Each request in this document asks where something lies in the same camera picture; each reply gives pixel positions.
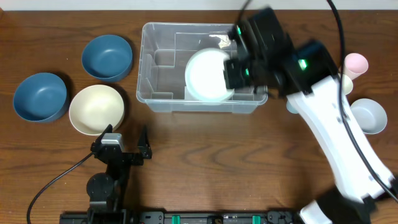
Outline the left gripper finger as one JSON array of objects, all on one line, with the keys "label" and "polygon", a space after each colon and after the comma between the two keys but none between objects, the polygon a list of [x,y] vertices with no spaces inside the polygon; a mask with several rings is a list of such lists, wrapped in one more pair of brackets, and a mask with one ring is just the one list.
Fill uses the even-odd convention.
[{"label": "left gripper finger", "polygon": [[109,124],[105,130],[94,140],[94,142],[91,144],[92,149],[98,149],[101,147],[102,143],[101,140],[103,139],[104,135],[107,133],[112,133],[113,132],[113,126]]},{"label": "left gripper finger", "polygon": [[144,126],[137,142],[139,153],[144,159],[152,159],[152,149],[147,135],[147,126]]}]

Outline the light blue cup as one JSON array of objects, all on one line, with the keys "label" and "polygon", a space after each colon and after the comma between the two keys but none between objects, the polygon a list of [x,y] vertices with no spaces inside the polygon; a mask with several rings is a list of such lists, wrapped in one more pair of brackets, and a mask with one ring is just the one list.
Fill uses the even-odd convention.
[{"label": "light blue cup", "polygon": [[287,110],[288,110],[290,113],[292,113],[292,114],[298,114],[298,113],[299,113],[299,112],[292,106],[292,104],[291,104],[289,101],[286,102],[286,108],[287,108]]}]

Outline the cream cup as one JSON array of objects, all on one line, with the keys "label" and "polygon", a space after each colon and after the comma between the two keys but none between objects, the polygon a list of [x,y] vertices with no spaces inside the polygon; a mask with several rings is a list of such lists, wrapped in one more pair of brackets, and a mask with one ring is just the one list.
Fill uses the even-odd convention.
[{"label": "cream cup", "polygon": [[343,74],[343,93],[348,95],[353,90],[353,81],[347,75]]}]

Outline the small white bowl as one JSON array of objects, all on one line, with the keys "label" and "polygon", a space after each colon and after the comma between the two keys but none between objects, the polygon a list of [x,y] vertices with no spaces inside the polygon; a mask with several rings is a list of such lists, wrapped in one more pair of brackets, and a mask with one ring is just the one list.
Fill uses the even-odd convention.
[{"label": "small white bowl", "polygon": [[185,68],[185,83],[188,92],[199,101],[219,102],[232,97],[234,90],[226,88],[224,62],[230,56],[215,48],[194,53]]}]

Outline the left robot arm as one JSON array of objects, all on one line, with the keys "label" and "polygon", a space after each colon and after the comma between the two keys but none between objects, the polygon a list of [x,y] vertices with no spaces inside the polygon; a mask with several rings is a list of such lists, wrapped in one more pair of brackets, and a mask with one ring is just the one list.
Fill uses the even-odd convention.
[{"label": "left robot arm", "polygon": [[152,158],[147,128],[142,129],[138,152],[126,152],[122,135],[108,127],[91,145],[94,158],[107,165],[105,172],[93,175],[86,185],[90,197],[88,223],[132,223],[132,213],[123,208],[124,194],[132,166],[141,166]]}]

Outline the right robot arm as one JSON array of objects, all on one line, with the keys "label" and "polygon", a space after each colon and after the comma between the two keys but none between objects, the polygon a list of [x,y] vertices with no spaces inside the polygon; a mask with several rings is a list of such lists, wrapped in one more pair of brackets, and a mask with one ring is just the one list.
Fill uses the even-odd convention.
[{"label": "right robot arm", "polygon": [[269,7],[238,17],[228,36],[238,54],[224,64],[226,87],[276,89],[312,130],[332,169],[335,186],[303,207],[298,222],[369,223],[380,198],[397,198],[397,177],[351,112],[326,47],[317,40],[294,47]]}]

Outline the small grey bowl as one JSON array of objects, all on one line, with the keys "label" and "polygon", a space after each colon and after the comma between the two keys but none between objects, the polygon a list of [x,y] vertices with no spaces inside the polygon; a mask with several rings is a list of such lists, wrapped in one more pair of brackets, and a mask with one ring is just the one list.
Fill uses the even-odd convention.
[{"label": "small grey bowl", "polygon": [[387,126],[387,114],[376,101],[362,98],[351,104],[351,111],[365,134],[378,134]]}]

